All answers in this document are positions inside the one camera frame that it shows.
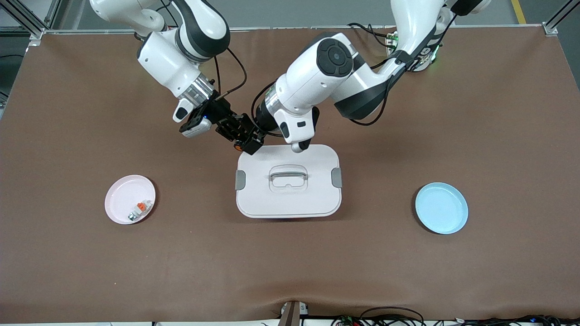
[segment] brown tabletop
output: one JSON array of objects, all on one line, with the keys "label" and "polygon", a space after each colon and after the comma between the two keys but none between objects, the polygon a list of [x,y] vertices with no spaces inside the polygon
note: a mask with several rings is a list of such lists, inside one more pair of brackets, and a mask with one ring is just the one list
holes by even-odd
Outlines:
[{"label": "brown tabletop", "polygon": [[[319,32],[233,34],[249,75],[227,97],[233,110],[248,112]],[[384,58],[372,36],[345,33],[369,63]],[[294,299],[311,314],[580,314],[580,93],[540,27],[452,28],[372,127],[323,102],[313,142],[339,155],[342,206],[291,222],[238,212],[239,153],[215,132],[177,131],[177,100],[138,64],[139,45],[45,35],[28,51],[0,122],[0,323],[272,318]],[[235,61],[219,60],[223,87],[237,85]],[[158,200],[146,220],[118,225],[104,196],[131,174]],[[463,192],[460,232],[415,219],[430,182]]]}]

